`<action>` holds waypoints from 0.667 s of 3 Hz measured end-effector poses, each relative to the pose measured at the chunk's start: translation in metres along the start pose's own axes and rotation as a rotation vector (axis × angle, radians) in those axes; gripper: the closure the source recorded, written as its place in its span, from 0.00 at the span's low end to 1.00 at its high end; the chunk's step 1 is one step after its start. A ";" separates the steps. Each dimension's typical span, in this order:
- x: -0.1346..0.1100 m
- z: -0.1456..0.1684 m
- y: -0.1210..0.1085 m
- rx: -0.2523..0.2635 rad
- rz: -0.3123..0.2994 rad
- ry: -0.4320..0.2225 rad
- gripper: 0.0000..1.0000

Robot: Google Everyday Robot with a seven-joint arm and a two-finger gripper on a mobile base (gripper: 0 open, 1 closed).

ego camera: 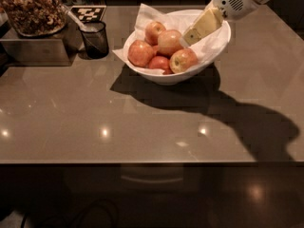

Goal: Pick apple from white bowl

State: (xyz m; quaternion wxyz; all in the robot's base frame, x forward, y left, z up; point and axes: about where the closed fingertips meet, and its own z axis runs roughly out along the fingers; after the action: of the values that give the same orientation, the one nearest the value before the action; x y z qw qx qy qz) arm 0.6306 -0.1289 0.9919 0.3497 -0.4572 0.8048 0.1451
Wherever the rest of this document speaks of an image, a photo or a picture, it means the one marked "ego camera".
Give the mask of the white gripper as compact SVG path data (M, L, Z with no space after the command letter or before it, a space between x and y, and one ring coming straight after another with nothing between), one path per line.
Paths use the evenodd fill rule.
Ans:
M222 25L223 18L235 21L245 17L259 6L255 0L213 0L185 30L180 38L184 47L190 47L215 32Z

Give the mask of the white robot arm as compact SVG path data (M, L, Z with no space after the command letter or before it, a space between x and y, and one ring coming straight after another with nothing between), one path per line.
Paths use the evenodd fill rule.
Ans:
M203 12L185 30L180 42L190 47L218 30L224 21L236 21L270 0L211 0Z

